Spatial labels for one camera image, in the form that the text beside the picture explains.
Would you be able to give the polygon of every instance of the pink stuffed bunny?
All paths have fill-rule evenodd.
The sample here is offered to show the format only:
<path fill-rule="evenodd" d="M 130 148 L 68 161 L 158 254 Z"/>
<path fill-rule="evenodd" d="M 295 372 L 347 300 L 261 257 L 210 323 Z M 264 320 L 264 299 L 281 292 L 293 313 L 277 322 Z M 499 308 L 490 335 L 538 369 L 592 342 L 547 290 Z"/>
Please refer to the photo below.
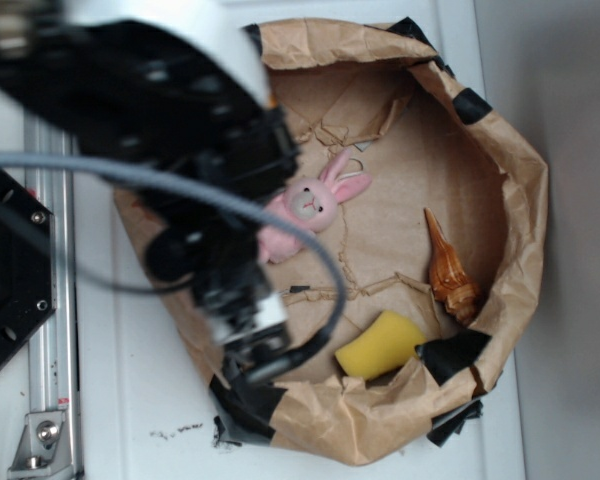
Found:
<path fill-rule="evenodd" d="M 350 157 L 349 149 L 342 150 L 317 179 L 304 178 L 293 183 L 271 200 L 266 210 L 308 232 L 326 229 L 336 218 L 338 204 L 364 192 L 371 184 L 371 176 L 366 173 L 338 178 Z M 295 237 L 270 226 L 260 230 L 258 242 L 263 263 L 284 262 L 303 247 Z"/>

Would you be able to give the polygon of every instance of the seashell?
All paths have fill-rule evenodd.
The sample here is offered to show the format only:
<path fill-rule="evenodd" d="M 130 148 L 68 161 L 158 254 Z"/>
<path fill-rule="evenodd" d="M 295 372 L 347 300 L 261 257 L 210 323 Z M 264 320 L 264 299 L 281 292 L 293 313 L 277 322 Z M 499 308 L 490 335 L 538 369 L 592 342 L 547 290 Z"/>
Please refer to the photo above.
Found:
<path fill-rule="evenodd" d="M 480 288 L 464 271 L 456 250 L 444 238 L 433 212 L 425 208 L 424 213 L 433 248 L 429 283 L 433 288 L 434 298 L 444 302 L 446 311 L 466 327 L 478 314 Z"/>

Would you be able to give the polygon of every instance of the black metal plate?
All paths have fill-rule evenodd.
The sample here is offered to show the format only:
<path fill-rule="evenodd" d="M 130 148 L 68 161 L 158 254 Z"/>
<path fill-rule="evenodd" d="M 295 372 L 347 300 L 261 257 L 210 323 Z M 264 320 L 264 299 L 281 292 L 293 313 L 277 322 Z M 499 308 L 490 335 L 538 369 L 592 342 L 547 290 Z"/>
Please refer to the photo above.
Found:
<path fill-rule="evenodd" d="M 51 212 L 2 170 L 0 202 L 50 242 Z M 52 292 L 50 258 L 0 222 L 0 370 L 53 313 Z"/>

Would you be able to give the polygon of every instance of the yellow sponge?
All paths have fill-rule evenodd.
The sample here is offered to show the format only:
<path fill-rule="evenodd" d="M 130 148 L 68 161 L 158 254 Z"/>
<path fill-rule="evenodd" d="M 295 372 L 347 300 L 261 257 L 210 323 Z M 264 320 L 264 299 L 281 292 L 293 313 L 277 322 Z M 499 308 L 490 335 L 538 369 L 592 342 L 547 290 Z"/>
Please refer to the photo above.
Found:
<path fill-rule="evenodd" d="M 336 359 L 350 377 L 370 380 L 390 372 L 416 356 L 415 346 L 427 339 L 407 317 L 385 310 L 353 342 L 336 351 Z"/>

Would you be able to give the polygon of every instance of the crumpled paper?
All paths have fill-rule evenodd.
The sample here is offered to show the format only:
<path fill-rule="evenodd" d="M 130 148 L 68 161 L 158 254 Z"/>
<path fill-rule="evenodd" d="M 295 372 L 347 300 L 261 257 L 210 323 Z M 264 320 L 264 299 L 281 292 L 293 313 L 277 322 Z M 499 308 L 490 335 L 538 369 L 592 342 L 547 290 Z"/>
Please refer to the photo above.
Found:
<path fill-rule="evenodd" d="M 360 465 L 425 434 L 432 418 L 490 391 L 538 301 L 547 214 L 547 167 L 497 112 L 464 125 L 454 98 L 464 90 L 435 50 L 381 29 L 333 20 L 260 26 L 273 91 L 301 143 L 298 177 L 316 176 L 343 146 L 371 141 L 354 157 L 373 184 L 340 207 L 320 240 L 338 259 L 348 303 L 329 344 L 276 382 L 271 444 Z M 116 203 L 138 252 L 162 228 L 127 192 Z M 491 341 L 475 363 L 438 385 L 416 359 L 365 384 L 338 368 L 333 352 L 386 309 L 411 318 L 432 340 L 458 326 L 427 284 L 431 208 L 467 272 L 486 292 L 470 328 Z M 329 277 L 308 251 L 268 267 L 284 295 L 294 344 L 326 321 Z M 186 292 L 164 298 L 202 378 L 222 376 L 222 352 Z"/>

